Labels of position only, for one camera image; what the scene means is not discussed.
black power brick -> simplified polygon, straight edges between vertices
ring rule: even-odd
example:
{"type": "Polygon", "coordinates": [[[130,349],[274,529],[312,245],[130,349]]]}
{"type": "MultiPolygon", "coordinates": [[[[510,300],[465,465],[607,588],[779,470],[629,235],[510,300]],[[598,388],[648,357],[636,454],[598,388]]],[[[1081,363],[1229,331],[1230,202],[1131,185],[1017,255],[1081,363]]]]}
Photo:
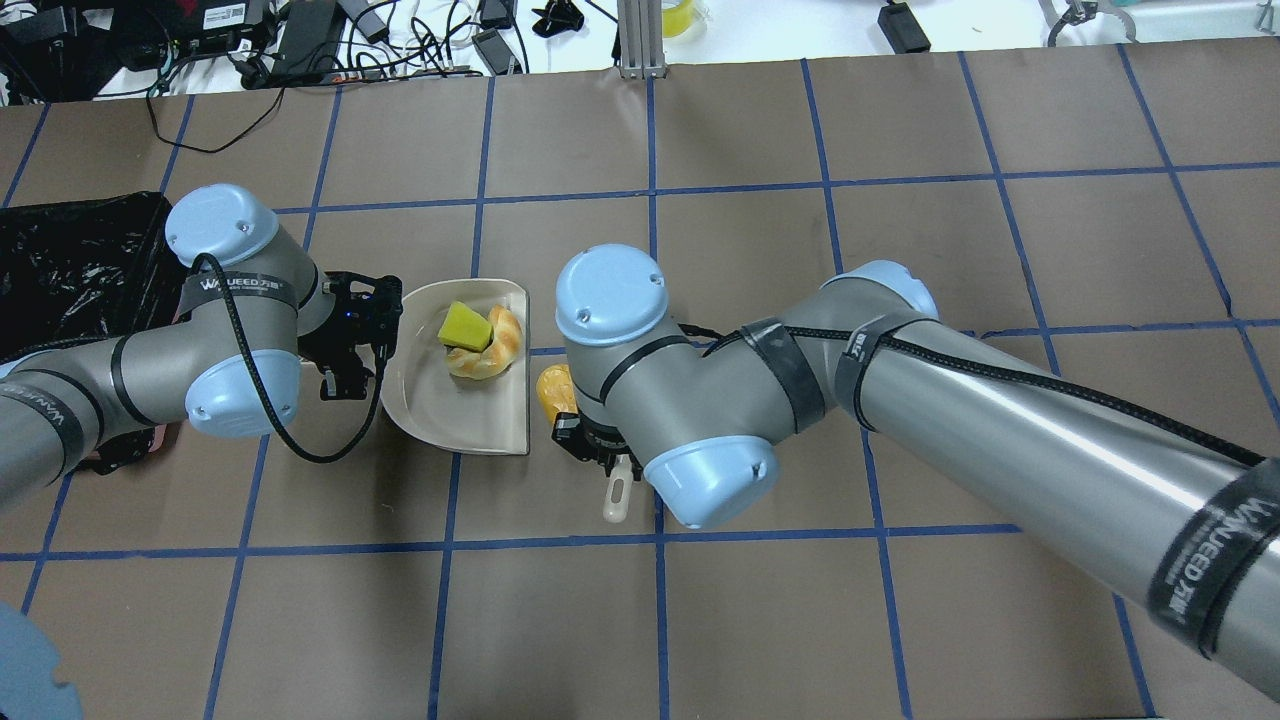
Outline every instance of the black power brick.
{"type": "Polygon", "coordinates": [[[884,31],[893,53],[902,55],[929,51],[929,36],[924,35],[911,8],[890,0],[888,5],[881,8],[878,24],[884,31]]]}

metal post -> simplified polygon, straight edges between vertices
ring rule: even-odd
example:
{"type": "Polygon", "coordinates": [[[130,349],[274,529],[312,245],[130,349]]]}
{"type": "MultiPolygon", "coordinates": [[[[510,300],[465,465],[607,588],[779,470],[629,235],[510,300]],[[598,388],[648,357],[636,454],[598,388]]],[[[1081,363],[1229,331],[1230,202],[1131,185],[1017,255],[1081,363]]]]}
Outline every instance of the metal post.
{"type": "Polygon", "coordinates": [[[667,77],[662,0],[618,0],[618,73],[623,79],[667,77]]]}

yellow sponge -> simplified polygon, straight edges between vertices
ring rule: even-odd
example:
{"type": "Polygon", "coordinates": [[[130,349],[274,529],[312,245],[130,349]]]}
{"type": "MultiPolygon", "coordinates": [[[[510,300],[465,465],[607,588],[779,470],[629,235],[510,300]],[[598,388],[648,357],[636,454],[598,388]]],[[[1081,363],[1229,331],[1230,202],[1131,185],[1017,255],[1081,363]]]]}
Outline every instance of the yellow sponge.
{"type": "Polygon", "coordinates": [[[444,318],[444,325],[435,337],[449,347],[481,352],[493,340],[493,325],[480,313],[453,301],[449,305],[449,314],[444,318]]]}

black clip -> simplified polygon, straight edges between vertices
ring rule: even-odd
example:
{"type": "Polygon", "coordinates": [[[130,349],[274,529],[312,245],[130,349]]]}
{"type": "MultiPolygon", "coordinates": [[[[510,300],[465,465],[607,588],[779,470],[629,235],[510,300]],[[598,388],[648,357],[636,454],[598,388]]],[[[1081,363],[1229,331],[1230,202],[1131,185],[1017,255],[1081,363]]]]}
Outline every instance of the black clip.
{"type": "Polygon", "coordinates": [[[545,8],[534,8],[534,14],[541,18],[534,23],[539,37],[552,37],[566,31],[580,31],[586,18],[572,0],[550,0],[545,8]]]}

bread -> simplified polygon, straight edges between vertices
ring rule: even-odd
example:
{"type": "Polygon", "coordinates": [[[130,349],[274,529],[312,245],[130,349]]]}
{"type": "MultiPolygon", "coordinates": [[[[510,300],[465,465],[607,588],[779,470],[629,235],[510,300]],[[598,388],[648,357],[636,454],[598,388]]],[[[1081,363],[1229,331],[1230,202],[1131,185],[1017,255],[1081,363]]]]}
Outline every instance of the bread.
{"type": "Polygon", "coordinates": [[[489,324],[493,325],[493,342],[483,352],[461,347],[449,350],[445,356],[449,374],[484,380],[502,373],[516,360],[525,337],[520,320],[511,310],[494,305],[493,310],[489,310],[489,324]]]}

